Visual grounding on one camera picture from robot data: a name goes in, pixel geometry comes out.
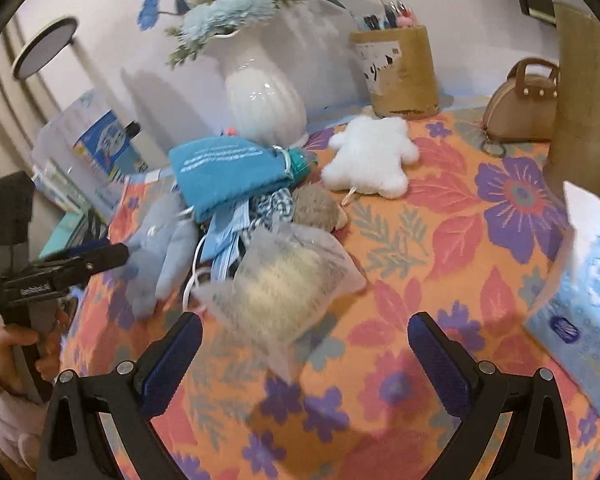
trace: brown handbag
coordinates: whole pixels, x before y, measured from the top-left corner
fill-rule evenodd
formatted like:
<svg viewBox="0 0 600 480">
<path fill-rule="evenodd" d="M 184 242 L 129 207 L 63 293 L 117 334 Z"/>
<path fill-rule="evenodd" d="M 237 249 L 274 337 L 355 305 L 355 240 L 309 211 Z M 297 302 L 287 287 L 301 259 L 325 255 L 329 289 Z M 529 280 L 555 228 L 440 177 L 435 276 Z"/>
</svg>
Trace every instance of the brown handbag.
<svg viewBox="0 0 600 480">
<path fill-rule="evenodd" d="M 548 67 L 551 74 L 527 74 L 530 65 Z M 539 57 L 525 57 L 514 65 L 484 111 L 482 129 L 490 142 L 551 140 L 559 70 Z"/>
</svg>

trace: curtain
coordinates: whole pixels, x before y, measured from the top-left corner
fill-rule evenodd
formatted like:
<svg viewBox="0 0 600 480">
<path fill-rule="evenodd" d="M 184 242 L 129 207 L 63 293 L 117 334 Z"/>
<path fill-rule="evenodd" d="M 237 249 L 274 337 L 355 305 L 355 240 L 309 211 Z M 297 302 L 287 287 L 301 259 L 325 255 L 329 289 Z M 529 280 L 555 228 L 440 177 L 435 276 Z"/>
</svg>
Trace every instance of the curtain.
<svg viewBox="0 0 600 480">
<path fill-rule="evenodd" d="M 0 35 L 0 177 L 14 171 L 32 171 L 31 150 L 36 135 L 59 112 L 42 78 L 34 75 L 17 81 L 11 75 L 14 58 L 24 40 L 14 17 Z M 36 257 L 62 212 L 41 193 L 36 193 L 29 226 L 30 256 Z"/>
</svg>

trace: plastic bag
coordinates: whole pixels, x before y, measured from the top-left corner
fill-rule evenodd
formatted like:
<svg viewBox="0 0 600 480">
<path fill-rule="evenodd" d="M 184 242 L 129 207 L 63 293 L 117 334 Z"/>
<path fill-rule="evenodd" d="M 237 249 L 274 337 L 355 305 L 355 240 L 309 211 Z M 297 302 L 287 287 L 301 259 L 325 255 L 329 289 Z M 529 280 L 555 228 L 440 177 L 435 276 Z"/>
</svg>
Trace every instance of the plastic bag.
<svg viewBox="0 0 600 480">
<path fill-rule="evenodd" d="M 350 256 L 320 229 L 281 223 L 258 227 L 232 280 L 194 291 L 216 319 L 253 346 L 287 382 L 307 358 L 302 336 L 331 302 L 365 286 Z"/>
</svg>

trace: white plush toy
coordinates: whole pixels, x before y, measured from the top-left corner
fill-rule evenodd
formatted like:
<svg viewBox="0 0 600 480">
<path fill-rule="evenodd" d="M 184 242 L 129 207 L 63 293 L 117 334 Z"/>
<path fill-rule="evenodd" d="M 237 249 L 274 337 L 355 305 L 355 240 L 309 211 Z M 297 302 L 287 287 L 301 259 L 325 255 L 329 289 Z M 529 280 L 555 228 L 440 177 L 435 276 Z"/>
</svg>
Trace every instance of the white plush toy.
<svg viewBox="0 0 600 480">
<path fill-rule="evenodd" d="M 402 164 L 413 164 L 420 156 L 408 129 L 400 117 L 356 117 L 329 141 L 338 153 L 322 170 L 324 185 L 333 191 L 355 189 L 384 198 L 404 195 L 409 181 Z"/>
</svg>

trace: finger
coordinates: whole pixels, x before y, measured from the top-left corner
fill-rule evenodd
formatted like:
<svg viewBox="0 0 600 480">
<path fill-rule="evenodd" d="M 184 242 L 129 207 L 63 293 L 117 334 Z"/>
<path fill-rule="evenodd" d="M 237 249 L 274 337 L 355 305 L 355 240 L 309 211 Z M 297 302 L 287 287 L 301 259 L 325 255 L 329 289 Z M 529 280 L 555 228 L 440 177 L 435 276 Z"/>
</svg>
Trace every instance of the finger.
<svg viewBox="0 0 600 480">
<path fill-rule="evenodd" d="M 49 355 L 36 361 L 36 370 L 45 381 L 51 382 L 60 370 L 60 359 L 58 356 Z"/>
<path fill-rule="evenodd" d="M 0 386 L 12 393 L 22 391 L 22 379 L 18 376 L 12 345 L 28 346 L 38 340 L 38 333 L 34 330 L 17 325 L 0 327 Z"/>
<path fill-rule="evenodd" d="M 56 327 L 45 339 L 45 353 L 46 355 L 59 354 L 60 353 L 60 339 L 62 332 L 60 327 Z"/>
<path fill-rule="evenodd" d="M 20 325 L 10 324 L 0 326 L 0 348 L 12 345 L 29 346 L 37 343 L 38 332 Z"/>
<path fill-rule="evenodd" d="M 64 310 L 59 308 L 56 310 L 56 321 L 61 329 L 64 330 L 69 325 L 69 315 Z"/>
</svg>

